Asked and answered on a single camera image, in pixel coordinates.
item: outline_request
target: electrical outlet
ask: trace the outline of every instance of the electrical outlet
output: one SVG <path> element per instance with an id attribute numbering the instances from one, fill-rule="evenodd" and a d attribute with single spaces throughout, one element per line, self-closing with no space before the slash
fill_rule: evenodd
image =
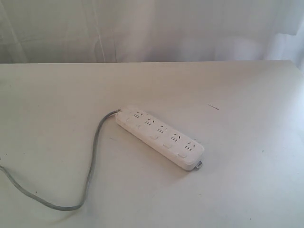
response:
<path id="1" fill-rule="evenodd" d="M 204 147 L 136 107 L 116 114 L 116 122 L 185 170 L 202 166 Z"/>

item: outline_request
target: gray power cord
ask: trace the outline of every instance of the gray power cord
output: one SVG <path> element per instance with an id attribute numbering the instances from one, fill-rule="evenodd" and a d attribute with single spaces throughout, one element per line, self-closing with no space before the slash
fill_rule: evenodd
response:
<path id="1" fill-rule="evenodd" d="M 109 114 L 107 114 L 104 118 L 102 118 L 102 120 L 100 121 L 97 129 L 96 129 L 96 132 L 95 132 L 95 136 L 94 136 L 94 142 L 93 142 L 93 149 L 92 149 L 92 159 L 91 159 L 91 166 L 90 166 L 90 170 L 89 170 L 89 173 L 87 175 L 87 178 L 86 178 L 86 183 L 85 183 L 85 191 L 82 195 L 82 199 L 80 201 L 80 203 L 76 206 L 72 206 L 72 207 L 62 207 L 62 206 L 57 206 L 55 204 L 52 204 L 50 202 L 47 202 L 45 201 L 44 199 L 30 193 L 29 191 L 25 190 L 23 187 L 21 187 L 16 181 L 15 179 L 11 176 L 11 174 L 3 167 L 3 166 L 0 166 L 0 170 L 3 171 L 5 173 L 5 175 L 8 177 L 8 179 L 10 180 L 10 182 L 12 182 L 13 185 L 15 185 L 15 187 L 21 191 L 24 195 L 32 198 L 33 200 L 36 200 L 38 201 L 39 203 L 42 203 L 43 205 L 51 208 L 51 209 L 54 209 L 54 210 L 60 210 L 60 211 L 72 211 L 72 210 L 77 210 L 79 208 L 81 208 L 81 206 L 84 204 L 86 198 L 87 198 L 87 195 L 88 195 L 88 190 L 89 190 L 89 186 L 90 186 L 90 183 L 91 183 L 91 180 L 92 180 L 92 176 L 93 176 L 93 173 L 94 173 L 94 168 L 95 168 L 95 163 L 96 163 L 96 157 L 97 157 L 97 144 L 98 144 L 98 136 L 99 136 L 99 133 L 100 133 L 100 129 L 103 125 L 103 123 L 106 121 L 107 118 L 109 118 L 111 115 L 119 112 L 120 110 L 116 110 L 116 111 L 113 111 L 113 112 L 110 112 Z"/>

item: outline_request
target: table surface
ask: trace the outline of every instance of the table surface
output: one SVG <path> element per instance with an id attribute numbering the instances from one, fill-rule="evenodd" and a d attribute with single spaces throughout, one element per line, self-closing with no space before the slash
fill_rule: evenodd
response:
<path id="1" fill-rule="evenodd" d="M 203 167 L 182 170 L 112 118 L 79 211 L 0 173 L 1 227 L 303 226 L 304 76 L 290 61 L 0 65 L 0 164 L 73 206 L 99 120 L 129 104 L 201 143 Z"/>

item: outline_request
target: extension cord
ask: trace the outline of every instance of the extension cord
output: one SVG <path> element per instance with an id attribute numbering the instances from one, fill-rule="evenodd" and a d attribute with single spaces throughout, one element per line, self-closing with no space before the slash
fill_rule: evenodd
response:
<path id="1" fill-rule="evenodd" d="M 128 106 L 116 114 L 116 122 L 184 170 L 202 166 L 201 144 L 147 112 Z"/>

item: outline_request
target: sheer curtain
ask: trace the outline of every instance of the sheer curtain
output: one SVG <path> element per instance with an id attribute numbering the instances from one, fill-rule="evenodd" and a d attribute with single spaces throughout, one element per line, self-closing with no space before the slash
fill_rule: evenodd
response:
<path id="1" fill-rule="evenodd" d="M 303 0 L 0 0 L 0 62 L 290 59 Z"/>

